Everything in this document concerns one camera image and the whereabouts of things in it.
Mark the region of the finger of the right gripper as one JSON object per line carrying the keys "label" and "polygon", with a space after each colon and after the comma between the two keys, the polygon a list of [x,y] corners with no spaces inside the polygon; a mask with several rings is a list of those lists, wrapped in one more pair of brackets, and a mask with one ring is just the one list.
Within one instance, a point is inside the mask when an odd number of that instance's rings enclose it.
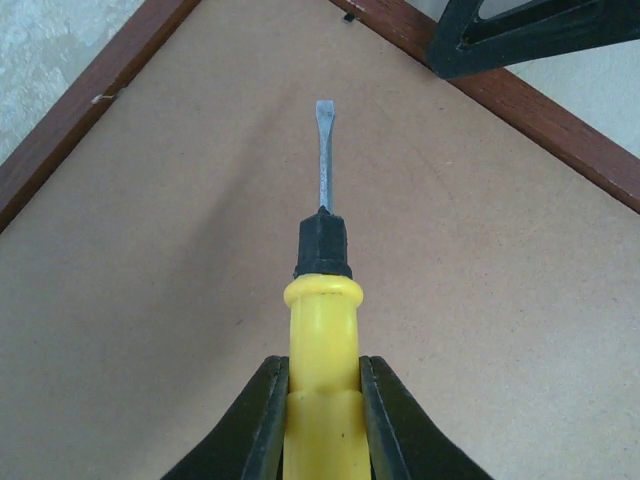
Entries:
{"label": "finger of the right gripper", "polygon": [[427,66],[452,80],[517,63],[639,38],[637,0],[528,1],[490,18],[480,1],[450,1]]}

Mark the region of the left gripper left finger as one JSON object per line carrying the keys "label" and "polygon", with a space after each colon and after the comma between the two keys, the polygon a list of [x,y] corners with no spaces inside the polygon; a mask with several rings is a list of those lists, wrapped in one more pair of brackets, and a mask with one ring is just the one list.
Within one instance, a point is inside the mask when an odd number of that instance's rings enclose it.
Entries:
{"label": "left gripper left finger", "polygon": [[289,359],[270,356],[166,479],[281,479]]}

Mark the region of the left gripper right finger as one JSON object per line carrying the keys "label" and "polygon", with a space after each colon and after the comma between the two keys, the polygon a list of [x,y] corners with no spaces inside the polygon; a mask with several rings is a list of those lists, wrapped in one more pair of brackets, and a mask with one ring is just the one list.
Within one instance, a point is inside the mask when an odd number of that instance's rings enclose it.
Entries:
{"label": "left gripper right finger", "polygon": [[382,357],[361,357],[360,379],[374,479],[492,479],[435,425]]}

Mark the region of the brown wooden picture frame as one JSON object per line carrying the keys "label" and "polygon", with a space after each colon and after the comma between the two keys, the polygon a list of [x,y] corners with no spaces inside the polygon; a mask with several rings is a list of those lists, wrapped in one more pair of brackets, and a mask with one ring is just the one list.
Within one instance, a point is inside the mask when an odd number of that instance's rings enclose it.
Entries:
{"label": "brown wooden picture frame", "polygon": [[[7,227],[180,24],[195,1],[146,1],[1,166],[1,225]],[[340,1],[338,7],[417,61],[434,20],[405,1]],[[536,90],[497,69],[454,81],[491,111],[632,210],[639,159]]]}

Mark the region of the yellow handled screwdriver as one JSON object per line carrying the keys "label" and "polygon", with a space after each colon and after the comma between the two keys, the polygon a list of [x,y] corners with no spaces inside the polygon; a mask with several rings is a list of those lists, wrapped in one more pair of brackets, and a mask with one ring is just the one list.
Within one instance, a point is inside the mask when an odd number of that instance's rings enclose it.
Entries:
{"label": "yellow handled screwdriver", "polygon": [[345,221],[333,209],[331,100],[316,104],[319,208],[299,225],[290,310],[286,479],[368,479],[357,309],[363,291],[348,264]]}

